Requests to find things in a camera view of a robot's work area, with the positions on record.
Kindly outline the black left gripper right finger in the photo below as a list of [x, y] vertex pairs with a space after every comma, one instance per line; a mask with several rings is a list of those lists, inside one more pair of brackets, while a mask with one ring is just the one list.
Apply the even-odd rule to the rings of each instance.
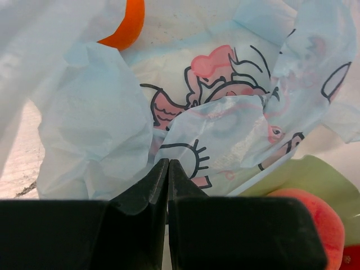
[[173, 269], [325, 269], [309, 211], [288, 197], [208, 196], [169, 164]]

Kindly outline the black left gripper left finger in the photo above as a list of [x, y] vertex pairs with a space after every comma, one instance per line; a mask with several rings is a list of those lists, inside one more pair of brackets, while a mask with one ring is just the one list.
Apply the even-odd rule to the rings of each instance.
[[167, 159], [109, 201], [2, 200], [2, 269], [160, 269]]

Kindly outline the orange fake fruit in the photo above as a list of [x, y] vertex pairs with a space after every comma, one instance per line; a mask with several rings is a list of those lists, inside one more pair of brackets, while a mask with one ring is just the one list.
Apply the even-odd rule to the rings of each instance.
[[334, 209], [314, 194], [297, 188], [282, 188], [269, 193], [268, 196], [291, 197], [305, 205], [314, 221], [327, 255], [326, 268], [339, 269], [343, 259], [345, 228]]

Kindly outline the blue printed plastic bag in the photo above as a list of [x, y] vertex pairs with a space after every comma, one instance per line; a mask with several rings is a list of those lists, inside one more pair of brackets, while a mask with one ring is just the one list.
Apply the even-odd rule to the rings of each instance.
[[42, 199], [109, 200], [162, 158], [237, 195], [319, 124], [359, 140], [358, 1], [1, 2], [1, 163], [27, 101], [40, 112]]

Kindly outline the red fake apple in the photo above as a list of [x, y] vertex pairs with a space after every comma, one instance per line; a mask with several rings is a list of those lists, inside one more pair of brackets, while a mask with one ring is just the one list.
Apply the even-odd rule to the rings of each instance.
[[360, 245], [344, 248], [340, 270], [360, 270]]

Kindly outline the green scalloped glass bowl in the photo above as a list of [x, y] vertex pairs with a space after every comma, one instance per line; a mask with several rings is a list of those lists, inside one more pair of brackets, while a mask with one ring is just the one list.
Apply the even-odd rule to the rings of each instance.
[[341, 218], [345, 244], [359, 244], [359, 191], [328, 163], [315, 156], [290, 159], [239, 196], [263, 196], [282, 188], [299, 188], [324, 200]]

